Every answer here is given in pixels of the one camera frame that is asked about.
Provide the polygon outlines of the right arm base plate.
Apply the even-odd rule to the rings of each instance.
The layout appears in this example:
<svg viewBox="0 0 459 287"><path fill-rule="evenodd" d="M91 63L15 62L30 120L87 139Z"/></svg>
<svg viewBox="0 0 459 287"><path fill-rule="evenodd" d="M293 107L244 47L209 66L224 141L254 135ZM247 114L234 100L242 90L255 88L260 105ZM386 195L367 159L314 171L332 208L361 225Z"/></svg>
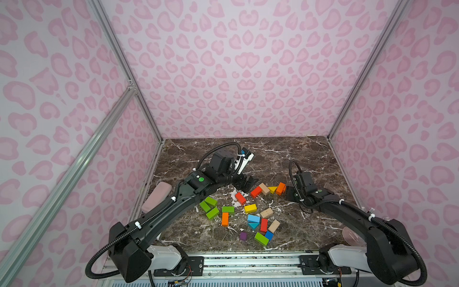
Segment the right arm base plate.
<svg viewBox="0 0 459 287"><path fill-rule="evenodd" d="M300 255L298 267L303 275L351 275L349 267L337 267L322 255Z"/></svg>

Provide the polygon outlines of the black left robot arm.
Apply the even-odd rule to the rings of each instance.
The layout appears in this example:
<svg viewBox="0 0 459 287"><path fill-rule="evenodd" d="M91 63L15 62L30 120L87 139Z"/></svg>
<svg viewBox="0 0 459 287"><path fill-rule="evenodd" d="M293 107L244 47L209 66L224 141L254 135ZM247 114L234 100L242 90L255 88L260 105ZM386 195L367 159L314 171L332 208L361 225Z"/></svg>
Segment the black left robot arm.
<svg viewBox="0 0 459 287"><path fill-rule="evenodd" d="M86 276L99 280L122 275L127 283L139 279L157 259L151 246L173 221L222 187L232 185L246 193L255 185L256 179L243 173L253 158L254 154L237 142L206 152L192 172L177 183L171 198L127 225L118 222L111 227L108 244L89 259Z"/></svg>

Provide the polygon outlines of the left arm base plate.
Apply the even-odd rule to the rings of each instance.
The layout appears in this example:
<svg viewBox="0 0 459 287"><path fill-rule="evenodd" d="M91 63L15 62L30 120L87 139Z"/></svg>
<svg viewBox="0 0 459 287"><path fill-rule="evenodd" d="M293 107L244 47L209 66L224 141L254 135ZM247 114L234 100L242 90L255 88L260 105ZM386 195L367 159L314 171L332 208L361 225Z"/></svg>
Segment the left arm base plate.
<svg viewBox="0 0 459 287"><path fill-rule="evenodd" d="M184 277L188 276L203 276L204 257L188 257L182 259L177 267L172 270L158 269L154 270L155 277Z"/></svg>

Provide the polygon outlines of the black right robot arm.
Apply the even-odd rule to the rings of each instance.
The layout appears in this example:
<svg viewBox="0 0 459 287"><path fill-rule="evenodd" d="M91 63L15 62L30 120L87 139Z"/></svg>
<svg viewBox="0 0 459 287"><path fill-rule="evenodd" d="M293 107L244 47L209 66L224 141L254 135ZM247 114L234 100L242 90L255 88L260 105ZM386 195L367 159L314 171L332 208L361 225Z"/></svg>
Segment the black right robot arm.
<svg viewBox="0 0 459 287"><path fill-rule="evenodd" d="M289 162L288 171L292 183L286 192L289 201L335 218L366 243L361 251L350 246L331 247L327 255L333 265L372 273L386 285L399 282L419 287L426 283L427 266L400 221L386 221L318 187L311 173L303 171L295 160Z"/></svg>

